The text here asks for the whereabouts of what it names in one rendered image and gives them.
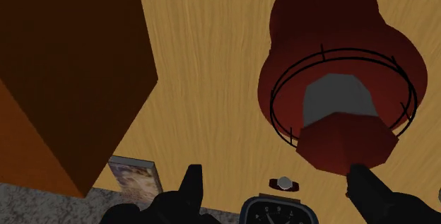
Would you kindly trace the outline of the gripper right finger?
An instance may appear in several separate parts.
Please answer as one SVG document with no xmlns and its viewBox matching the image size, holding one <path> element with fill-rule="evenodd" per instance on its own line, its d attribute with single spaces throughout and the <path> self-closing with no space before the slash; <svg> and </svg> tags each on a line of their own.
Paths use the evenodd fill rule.
<svg viewBox="0 0 441 224">
<path fill-rule="evenodd" d="M 365 165 L 351 165 L 346 181 L 346 196 L 367 224 L 441 224 L 441 212 L 417 196 L 392 191 Z"/>
</svg>

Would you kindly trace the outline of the blue alarm clock, dark face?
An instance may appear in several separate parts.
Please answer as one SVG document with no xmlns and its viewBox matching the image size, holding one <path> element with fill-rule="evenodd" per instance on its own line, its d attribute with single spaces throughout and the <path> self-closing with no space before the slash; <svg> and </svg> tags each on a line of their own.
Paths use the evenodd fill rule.
<svg viewBox="0 0 441 224">
<path fill-rule="evenodd" d="M 314 211 L 298 199 L 260 194 L 243 203 L 238 224 L 319 224 Z"/>
</svg>

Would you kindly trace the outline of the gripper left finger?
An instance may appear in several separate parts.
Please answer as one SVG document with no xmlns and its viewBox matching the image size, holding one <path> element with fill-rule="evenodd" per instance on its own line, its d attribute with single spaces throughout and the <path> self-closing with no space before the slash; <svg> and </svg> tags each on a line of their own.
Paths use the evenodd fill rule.
<svg viewBox="0 0 441 224">
<path fill-rule="evenodd" d="M 202 166 L 190 165 L 177 191 L 160 193 L 144 210 L 136 204 L 117 204 L 99 224 L 221 224 L 211 214 L 200 213 L 203 196 Z"/>
</svg>

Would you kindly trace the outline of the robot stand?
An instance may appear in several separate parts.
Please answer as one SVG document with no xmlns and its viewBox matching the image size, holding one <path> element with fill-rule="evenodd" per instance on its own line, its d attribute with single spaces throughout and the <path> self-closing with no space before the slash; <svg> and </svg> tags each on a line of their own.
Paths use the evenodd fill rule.
<svg viewBox="0 0 441 224">
<path fill-rule="evenodd" d="M 0 0 L 0 182 L 83 198 L 157 81 L 141 0 Z"/>
</svg>

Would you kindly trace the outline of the book with pale picture cover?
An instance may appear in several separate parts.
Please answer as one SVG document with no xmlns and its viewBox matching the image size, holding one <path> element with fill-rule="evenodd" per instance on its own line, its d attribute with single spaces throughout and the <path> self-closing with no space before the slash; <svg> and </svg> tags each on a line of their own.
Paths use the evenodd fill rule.
<svg viewBox="0 0 441 224">
<path fill-rule="evenodd" d="M 147 203 L 163 193 L 159 174 L 153 161 L 113 155 L 107 164 L 123 196 Z"/>
</svg>

